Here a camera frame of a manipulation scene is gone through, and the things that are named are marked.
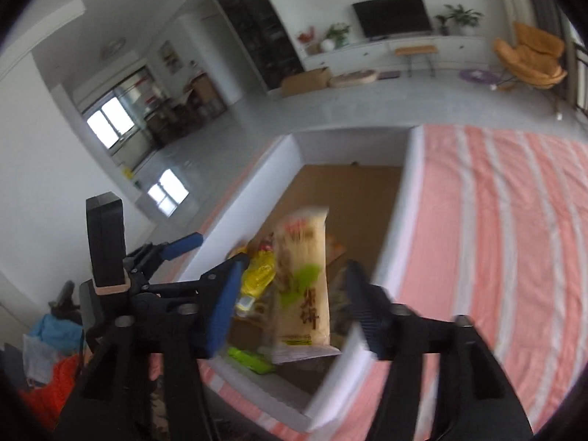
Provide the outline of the cream green pastry packet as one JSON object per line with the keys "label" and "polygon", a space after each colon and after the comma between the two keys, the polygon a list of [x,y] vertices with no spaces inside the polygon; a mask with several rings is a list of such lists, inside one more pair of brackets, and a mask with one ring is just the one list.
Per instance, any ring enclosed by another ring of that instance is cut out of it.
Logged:
{"label": "cream green pastry packet", "polygon": [[331,344],[326,264],[326,207],[304,207],[273,231],[276,259],[271,362],[336,356]]}

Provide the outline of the yellow snack bag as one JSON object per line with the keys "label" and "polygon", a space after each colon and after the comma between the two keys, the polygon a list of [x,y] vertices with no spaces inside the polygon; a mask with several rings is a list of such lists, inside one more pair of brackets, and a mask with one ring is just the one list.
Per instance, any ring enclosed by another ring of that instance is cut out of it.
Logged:
{"label": "yellow snack bag", "polygon": [[249,257],[249,265],[241,276],[240,296],[236,303],[236,309],[248,313],[275,278],[276,259],[273,240],[271,237],[265,237],[257,245],[250,242],[235,247],[227,258],[239,254],[245,254]]}

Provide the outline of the green snack packet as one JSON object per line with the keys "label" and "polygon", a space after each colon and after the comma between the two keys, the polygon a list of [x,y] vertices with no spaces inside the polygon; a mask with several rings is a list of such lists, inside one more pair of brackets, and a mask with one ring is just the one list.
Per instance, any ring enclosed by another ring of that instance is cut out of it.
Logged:
{"label": "green snack packet", "polygon": [[261,354],[255,354],[251,351],[241,351],[237,347],[230,347],[227,353],[234,361],[257,375],[267,375],[275,371],[274,364]]}

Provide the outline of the orange cloth pile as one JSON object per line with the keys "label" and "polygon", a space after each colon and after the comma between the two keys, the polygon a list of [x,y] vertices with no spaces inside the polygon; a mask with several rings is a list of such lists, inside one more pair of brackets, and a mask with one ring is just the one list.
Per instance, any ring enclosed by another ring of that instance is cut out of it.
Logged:
{"label": "orange cloth pile", "polygon": [[83,366],[84,357],[80,354],[66,357],[53,366],[48,384],[28,392],[19,391],[25,406],[48,431],[52,432],[57,427]]}

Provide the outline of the striped red white tablecloth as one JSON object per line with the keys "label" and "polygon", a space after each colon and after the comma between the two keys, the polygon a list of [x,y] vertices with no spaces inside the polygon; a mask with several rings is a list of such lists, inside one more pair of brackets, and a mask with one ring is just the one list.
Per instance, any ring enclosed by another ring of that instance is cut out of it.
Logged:
{"label": "striped red white tablecloth", "polygon": [[540,432],[587,363],[587,145],[468,125],[274,140],[161,273],[189,280],[302,207],[392,299],[469,316]]}

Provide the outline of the white cardboard box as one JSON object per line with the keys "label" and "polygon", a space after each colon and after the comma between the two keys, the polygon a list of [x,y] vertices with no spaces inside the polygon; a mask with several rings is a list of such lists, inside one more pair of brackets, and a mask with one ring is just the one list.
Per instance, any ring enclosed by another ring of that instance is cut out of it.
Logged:
{"label": "white cardboard box", "polygon": [[232,316],[228,337],[201,371],[209,388],[284,440],[330,440],[373,355],[351,306],[352,282],[395,296],[412,246],[424,177],[424,131],[327,129],[281,136],[206,229],[180,279],[193,280],[231,251],[272,246],[273,280],[237,295],[257,320]]}

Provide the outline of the brown cardboard box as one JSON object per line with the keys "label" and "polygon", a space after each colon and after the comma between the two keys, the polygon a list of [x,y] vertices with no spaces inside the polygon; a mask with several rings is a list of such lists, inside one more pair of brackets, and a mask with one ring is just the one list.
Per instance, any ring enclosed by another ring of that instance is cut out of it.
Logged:
{"label": "brown cardboard box", "polygon": [[321,91],[329,86],[333,75],[329,68],[320,68],[285,78],[281,83],[281,94],[284,98],[296,94]]}

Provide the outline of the dark display cabinet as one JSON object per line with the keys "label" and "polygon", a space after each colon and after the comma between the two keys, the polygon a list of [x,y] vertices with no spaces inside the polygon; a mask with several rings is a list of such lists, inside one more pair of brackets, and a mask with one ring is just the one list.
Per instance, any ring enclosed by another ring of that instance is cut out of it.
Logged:
{"label": "dark display cabinet", "polygon": [[303,72],[297,51],[270,0],[216,0],[269,91]]}

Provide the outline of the red flower vase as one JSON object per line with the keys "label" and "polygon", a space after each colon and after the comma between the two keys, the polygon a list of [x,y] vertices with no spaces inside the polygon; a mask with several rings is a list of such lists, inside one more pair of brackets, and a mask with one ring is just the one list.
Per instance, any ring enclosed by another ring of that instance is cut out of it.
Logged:
{"label": "red flower vase", "polygon": [[296,40],[307,56],[314,56],[321,52],[320,42],[317,40],[314,26],[310,26],[307,30],[299,32],[296,35]]}

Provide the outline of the round beige floor cushion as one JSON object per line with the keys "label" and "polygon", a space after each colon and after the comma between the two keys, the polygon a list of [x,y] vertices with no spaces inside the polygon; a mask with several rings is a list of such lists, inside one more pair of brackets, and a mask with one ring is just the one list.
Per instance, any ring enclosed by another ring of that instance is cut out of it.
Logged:
{"label": "round beige floor cushion", "polygon": [[334,76],[329,81],[329,87],[334,89],[352,88],[374,83],[378,80],[379,73],[376,70],[361,70]]}

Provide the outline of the green potted plant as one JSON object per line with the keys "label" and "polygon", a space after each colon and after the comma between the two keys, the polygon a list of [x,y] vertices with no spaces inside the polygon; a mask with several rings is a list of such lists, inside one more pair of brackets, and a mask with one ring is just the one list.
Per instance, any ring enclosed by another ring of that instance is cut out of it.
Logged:
{"label": "green potted plant", "polygon": [[350,44],[349,34],[351,31],[351,25],[348,23],[334,23],[332,24],[326,33],[326,38],[332,40],[335,44],[336,49],[346,47]]}

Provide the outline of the black flat television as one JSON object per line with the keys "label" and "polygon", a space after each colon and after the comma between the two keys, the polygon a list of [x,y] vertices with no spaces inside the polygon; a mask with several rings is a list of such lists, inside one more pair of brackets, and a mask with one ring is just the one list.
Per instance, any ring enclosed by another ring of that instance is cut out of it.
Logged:
{"label": "black flat television", "polygon": [[431,34],[433,25],[424,0],[366,0],[352,8],[367,39]]}

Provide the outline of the white tv cabinet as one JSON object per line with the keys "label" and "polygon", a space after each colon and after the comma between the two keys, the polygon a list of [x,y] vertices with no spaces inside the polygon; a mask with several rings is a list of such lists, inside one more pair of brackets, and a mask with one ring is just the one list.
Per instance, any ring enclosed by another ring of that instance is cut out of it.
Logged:
{"label": "white tv cabinet", "polygon": [[[431,55],[406,56],[399,49],[435,46]],[[427,70],[431,60],[434,70],[488,69],[494,63],[485,39],[464,36],[424,36],[351,44],[342,49],[307,56],[302,59],[307,71],[329,68],[334,75],[359,70],[407,71]]]}

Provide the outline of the orange lounge chair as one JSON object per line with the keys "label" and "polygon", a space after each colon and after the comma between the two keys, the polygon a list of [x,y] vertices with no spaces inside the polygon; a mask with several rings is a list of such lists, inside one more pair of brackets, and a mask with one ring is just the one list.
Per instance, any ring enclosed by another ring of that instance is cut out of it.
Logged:
{"label": "orange lounge chair", "polygon": [[493,42],[493,52],[507,72],[533,88],[549,90],[559,85],[567,71],[561,65],[564,41],[544,30],[514,22],[516,44],[501,38]]}

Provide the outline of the small dark potted plant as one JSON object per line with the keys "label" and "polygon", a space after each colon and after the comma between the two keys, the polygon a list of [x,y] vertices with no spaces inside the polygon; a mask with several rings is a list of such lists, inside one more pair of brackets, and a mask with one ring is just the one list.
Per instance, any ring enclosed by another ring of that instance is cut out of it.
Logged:
{"label": "small dark potted plant", "polygon": [[438,14],[434,19],[438,22],[438,30],[440,31],[441,36],[451,35],[451,28],[449,28],[451,14]]}

